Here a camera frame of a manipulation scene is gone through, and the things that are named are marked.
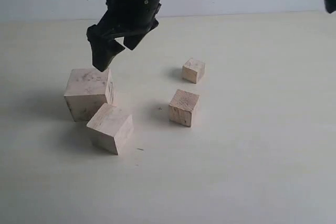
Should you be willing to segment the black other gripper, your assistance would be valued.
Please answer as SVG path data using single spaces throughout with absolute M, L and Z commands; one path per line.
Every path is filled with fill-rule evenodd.
M 108 10 L 87 29 L 92 65 L 104 72 L 112 59 L 125 50 L 134 50 L 141 40 L 159 25 L 155 19 L 160 0 L 108 0 Z M 115 38 L 123 37 L 123 45 Z

